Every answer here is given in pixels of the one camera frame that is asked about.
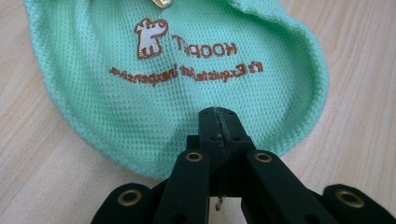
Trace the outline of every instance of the dog logo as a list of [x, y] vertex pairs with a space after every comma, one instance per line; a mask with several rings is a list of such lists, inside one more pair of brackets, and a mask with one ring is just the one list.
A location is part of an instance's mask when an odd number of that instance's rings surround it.
[[134, 31], [139, 38], [138, 59], [152, 58], [163, 52], [163, 47], [158, 38], [168, 32], [168, 22], [166, 20], [151, 21], [149, 18], [145, 18], [136, 25]]

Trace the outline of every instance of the metal pin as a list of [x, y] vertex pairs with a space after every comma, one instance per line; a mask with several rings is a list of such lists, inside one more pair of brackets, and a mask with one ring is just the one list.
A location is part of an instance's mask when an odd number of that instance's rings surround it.
[[216, 203], [216, 211], [219, 211], [222, 205], [224, 197], [219, 198], [218, 203]]

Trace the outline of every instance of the brass grommet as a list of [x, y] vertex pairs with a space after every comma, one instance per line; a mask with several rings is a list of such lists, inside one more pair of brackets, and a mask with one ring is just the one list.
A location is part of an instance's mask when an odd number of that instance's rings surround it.
[[[125, 199], [127, 194], [134, 194], [132, 200]], [[137, 189], [127, 189], [119, 196], [119, 204], [122, 206], [131, 206], [138, 203], [142, 199], [142, 193]]]
[[169, 7], [172, 4], [172, 0], [152, 0], [158, 7]]
[[359, 197], [358, 195], [354, 194], [345, 189], [339, 189], [335, 192], [335, 197], [341, 202], [348, 206], [355, 207], [355, 208], [362, 208], [364, 206], [364, 200]]
[[190, 152], [186, 155], [186, 160], [188, 161], [200, 161], [202, 158], [202, 154], [198, 152]]
[[270, 162], [270, 161], [272, 161], [272, 157], [270, 155], [268, 155], [267, 153], [263, 153], [263, 152], [256, 153], [256, 155], [254, 155], [254, 158], [257, 161], [261, 161], [261, 162]]

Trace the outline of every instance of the light wood surface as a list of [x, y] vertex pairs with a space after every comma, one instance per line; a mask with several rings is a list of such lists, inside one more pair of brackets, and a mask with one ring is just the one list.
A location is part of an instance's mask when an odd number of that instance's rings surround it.
[[[282, 160], [316, 192], [347, 184], [396, 216], [396, 1], [281, 3], [317, 35], [331, 80], [317, 126]], [[0, 69], [0, 223], [89, 223], [117, 186], [158, 183], [67, 126], [46, 93], [21, 0], [0, 0]], [[210, 223], [245, 223], [238, 200], [210, 211]]]

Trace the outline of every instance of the wooden table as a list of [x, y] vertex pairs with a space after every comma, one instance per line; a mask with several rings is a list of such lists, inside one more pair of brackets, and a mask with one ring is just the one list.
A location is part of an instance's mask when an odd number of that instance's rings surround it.
[[[396, 1], [281, 3], [318, 36], [331, 80], [317, 126], [282, 160], [316, 192], [344, 183], [396, 216]], [[37, 68], [21, 0], [0, 0], [0, 52], [0, 223], [89, 223], [115, 187], [158, 183], [65, 123]], [[245, 223], [239, 203], [212, 207], [210, 223]]]

